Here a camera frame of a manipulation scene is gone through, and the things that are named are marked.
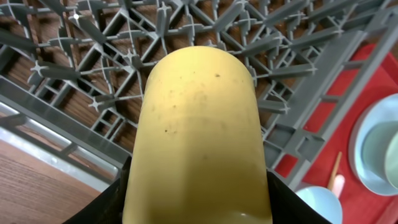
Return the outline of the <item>yellow cup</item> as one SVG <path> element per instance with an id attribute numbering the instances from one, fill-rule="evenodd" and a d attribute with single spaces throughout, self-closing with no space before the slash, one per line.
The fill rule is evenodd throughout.
<path id="1" fill-rule="evenodd" d="M 236 57 L 186 47 L 153 68 L 123 222 L 272 222 L 254 85 Z"/>

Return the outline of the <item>small light blue bowl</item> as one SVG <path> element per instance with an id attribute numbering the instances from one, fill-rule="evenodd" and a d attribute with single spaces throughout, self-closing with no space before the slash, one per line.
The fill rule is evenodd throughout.
<path id="1" fill-rule="evenodd" d="M 329 189 L 309 185 L 295 192 L 307 205 L 332 224 L 343 223 L 343 209 L 337 196 Z"/>

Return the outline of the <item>light blue plate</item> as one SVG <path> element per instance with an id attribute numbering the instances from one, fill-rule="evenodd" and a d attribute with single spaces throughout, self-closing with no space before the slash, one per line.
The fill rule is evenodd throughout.
<path id="1" fill-rule="evenodd" d="M 349 140 L 349 163 L 371 192 L 397 195 L 397 95 L 369 106 L 358 118 Z"/>

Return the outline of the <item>grey plastic dishwasher rack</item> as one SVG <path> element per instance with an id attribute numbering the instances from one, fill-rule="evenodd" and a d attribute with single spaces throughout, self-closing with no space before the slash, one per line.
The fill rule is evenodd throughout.
<path id="1" fill-rule="evenodd" d="M 296 188 L 396 40 L 396 1 L 2 1 L 1 140 L 102 191 L 149 70 L 205 45 L 249 70 L 267 167 L 296 158 Z"/>

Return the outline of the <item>wooden chopstick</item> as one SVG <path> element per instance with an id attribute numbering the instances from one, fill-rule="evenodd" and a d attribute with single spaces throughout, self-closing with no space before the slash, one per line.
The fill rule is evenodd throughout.
<path id="1" fill-rule="evenodd" d="M 335 159 L 335 162 L 333 164 L 333 168 L 332 168 L 332 171 L 331 171 L 331 174 L 330 174 L 330 178 L 329 178 L 328 185 L 327 185 L 327 189 L 328 190 L 332 190 L 333 189 L 333 184 L 334 184 L 337 172 L 338 172 L 338 168 L 339 168 L 339 165 L 340 165 L 341 157 L 342 157 L 342 152 L 339 152 L 337 154 L 337 157 Z"/>

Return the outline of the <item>light green bowl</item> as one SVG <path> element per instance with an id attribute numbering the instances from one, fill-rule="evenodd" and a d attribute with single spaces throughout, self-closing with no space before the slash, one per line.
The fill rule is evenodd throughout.
<path id="1" fill-rule="evenodd" d="M 397 189 L 397 121 L 373 127 L 363 144 L 363 161 L 379 178 Z"/>

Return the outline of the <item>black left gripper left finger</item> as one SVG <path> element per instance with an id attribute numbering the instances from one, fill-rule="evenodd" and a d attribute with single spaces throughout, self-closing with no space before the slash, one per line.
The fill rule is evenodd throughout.
<path id="1" fill-rule="evenodd" d="M 129 156 L 121 169 L 120 177 L 63 224 L 122 224 L 131 161 L 132 157 Z"/>

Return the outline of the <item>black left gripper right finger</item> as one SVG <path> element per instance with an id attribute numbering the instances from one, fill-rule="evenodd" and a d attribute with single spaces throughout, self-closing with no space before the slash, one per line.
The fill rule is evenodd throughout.
<path id="1" fill-rule="evenodd" d="M 331 224 L 269 171 L 267 183 L 273 224 Z"/>

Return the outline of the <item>white plastic fork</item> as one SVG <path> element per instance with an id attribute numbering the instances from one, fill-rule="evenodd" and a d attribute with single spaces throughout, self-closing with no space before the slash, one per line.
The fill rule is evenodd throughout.
<path id="1" fill-rule="evenodd" d="M 334 178 L 333 184 L 331 186 L 331 191 L 337 198 L 339 198 L 343 191 L 344 186 L 345 186 L 345 177 L 341 174 L 338 174 Z"/>

